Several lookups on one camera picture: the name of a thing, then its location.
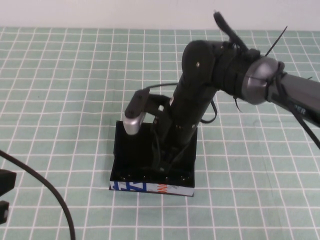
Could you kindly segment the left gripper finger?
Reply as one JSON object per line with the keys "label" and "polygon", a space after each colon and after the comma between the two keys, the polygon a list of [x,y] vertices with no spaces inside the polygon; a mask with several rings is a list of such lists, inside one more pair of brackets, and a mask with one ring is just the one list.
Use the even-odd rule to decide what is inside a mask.
{"label": "left gripper finger", "polygon": [[4,224],[7,222],[9,215],[9,206],[10,204],[7,201],[0,201],[0,224]]}
{"label": "left gripper finger", "polygon": [[5,195],[15,188],[17,173],[1,169],[0,170],[0,196]]}

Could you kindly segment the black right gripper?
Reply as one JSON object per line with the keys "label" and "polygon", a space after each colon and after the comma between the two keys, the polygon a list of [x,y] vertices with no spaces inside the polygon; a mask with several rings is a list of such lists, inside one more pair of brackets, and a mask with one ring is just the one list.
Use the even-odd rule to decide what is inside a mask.
{"label": "black right gripper", "polygon": [[155,115],[152,124],[152,147],[160,151],[159,171],[168,173],[172,165],[182,159],[198,124],[210,123],[202,117],[211,99],[188,96],[155,96],[153,99],[163,110]]}

